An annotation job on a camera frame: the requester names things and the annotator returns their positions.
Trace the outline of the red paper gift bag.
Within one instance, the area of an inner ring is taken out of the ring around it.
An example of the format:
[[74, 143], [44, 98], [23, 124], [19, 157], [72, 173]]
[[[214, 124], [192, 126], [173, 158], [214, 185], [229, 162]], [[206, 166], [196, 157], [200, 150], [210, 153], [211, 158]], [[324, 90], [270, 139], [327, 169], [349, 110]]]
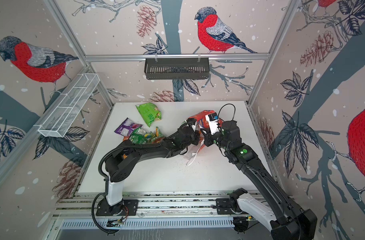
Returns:
[[[198, 154], [205, 147], [204, 136], [202, 134], [202, 131], [206, 131], [206, 132], [210, 133], [208, 122], [206, 121], [205, 116], [210, 113], [214, 113], [214, 112], [215, 112], [214, 110], [204, 110], [191, 117], [193, 119], [196, 119], [196, 124], [195, 124], [194, 130], [200, 130], [202, 140], [200, 141], [199, 144], [193, 145], [193, 147], [191, 149], [189, 149], [187, 151], [187, 153], [184, 155], [184, 159], [187, 160], [187, 163], [186, 163], [187, 166], [192, 165], [192, 163], [194, 162], [194, 160], [196, 159]], [[218, 122], [219, 122], [219, 126], [221, 126], [221, 124], [223, 123], [223, 120], [219, 118]]]

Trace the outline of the bright green chips bag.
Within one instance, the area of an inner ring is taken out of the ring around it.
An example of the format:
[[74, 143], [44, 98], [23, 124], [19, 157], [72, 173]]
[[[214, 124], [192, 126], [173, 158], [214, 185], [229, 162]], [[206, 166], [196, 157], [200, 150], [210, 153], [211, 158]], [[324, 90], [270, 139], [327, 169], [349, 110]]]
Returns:
[[136, 105], [136, 109], [148, 127], [155, 121], [160, 121], [162, 119], [161, 111], [154, 103]]

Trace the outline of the dark green snack packet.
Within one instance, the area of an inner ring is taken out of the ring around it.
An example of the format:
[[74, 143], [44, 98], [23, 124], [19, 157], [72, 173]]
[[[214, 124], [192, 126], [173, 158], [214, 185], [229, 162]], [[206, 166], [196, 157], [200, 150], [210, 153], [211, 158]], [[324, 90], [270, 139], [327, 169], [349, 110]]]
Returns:
[[131, 135], [129, 136], [129, 140], [133, 144], [146, 144], [149, 141], [149, 137], [147, 135], [147, 132], [143, 130], [142, 128], [135, 129]]

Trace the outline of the purple snack packet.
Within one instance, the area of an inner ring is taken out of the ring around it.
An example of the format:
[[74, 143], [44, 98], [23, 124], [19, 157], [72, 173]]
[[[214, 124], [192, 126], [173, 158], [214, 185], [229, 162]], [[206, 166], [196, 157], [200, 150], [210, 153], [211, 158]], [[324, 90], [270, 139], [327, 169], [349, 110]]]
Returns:
[[126, 118], [114, 132], [121, 136], [129, 137], [134, 130], [141, 127], [142, 124], [135, 123], [129, 118]]

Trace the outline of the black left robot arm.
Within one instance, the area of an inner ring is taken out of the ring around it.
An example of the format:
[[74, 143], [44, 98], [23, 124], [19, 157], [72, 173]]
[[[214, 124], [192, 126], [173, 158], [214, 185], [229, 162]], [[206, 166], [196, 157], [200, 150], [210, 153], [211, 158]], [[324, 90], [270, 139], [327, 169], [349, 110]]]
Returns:
[[134, 144], [123, 141], [101, 159], [98, 171], [105, 178], [104, 197], [110, 207], [123, 201], [123, 181], [129, 177], [135, 165], [145, 160], [172, 158], [184, 155], [191, 145], [198, 145], [197, 121], [189, 118], [175, 133], [156, 144]]

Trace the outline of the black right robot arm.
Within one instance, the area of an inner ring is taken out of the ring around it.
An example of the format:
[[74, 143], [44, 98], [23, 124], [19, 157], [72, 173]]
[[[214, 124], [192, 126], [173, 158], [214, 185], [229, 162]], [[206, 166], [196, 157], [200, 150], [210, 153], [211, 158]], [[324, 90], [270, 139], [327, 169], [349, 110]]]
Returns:
[[236, 121], [221, 124], [216, 133], [201, 130], [204, 144], [215, 144], [229, 162], [235, 165], [264, 197], [266, 204], [255, 200], [244, 189], [234, 191], [229, 200], [235, 212], [246, 212], [259, 221], [274, 240], [312, 240], [315, 236], [317, 217], [310, 209], [297, 204], [273, 179], [257, 153], [242, 142]]

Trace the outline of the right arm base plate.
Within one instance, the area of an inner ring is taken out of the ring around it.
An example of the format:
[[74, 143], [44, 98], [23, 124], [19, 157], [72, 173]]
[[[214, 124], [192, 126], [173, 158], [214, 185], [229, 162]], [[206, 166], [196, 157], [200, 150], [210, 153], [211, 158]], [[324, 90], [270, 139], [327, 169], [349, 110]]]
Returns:
[[257, 208], [252, 204], [251, 200], [242, 199], [241, 196], [243, 194], [248, 194], [248, 191], [239, 188], [228, 195], [227, 198], [216, 199], [215, 204], [210, 207], [215, 209], [218, 215], [254, 213]]

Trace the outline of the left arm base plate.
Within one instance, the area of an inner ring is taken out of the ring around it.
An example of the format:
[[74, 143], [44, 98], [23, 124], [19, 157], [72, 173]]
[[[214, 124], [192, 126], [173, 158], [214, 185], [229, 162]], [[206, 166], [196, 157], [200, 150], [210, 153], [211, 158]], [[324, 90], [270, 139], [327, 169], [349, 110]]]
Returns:
[[97, 216], [135, 216], [138, 208], [138, 200], [125, 200], [117, 203], [114, 206], [110, 206], [106, 200], [103, 198], [97, 205]]

